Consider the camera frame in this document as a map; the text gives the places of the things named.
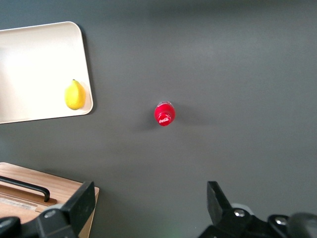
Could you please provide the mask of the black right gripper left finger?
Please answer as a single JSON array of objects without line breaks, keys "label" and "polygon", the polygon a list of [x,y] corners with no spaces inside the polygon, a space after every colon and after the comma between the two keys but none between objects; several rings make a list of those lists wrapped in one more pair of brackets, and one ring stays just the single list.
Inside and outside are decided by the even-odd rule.
[{"label": "black right gripper left finger", "polygon": [[60,208],[49,208],[22,224],[16,216],[0,220],[2,238],[78,238],[96,206],[93,182],[83,183]]}]

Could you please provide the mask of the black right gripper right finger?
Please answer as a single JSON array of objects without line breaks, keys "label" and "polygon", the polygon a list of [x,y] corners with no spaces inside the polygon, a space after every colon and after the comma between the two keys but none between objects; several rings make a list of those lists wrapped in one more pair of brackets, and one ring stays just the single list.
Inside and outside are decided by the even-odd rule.
[{"label": "black right gripper right finger", "polygon": [[207,183],[207,208],[212,224],[201,238],[290,238],[289,217],[270,215],[265,221],[245,208],[233,207],[216,181]]}]

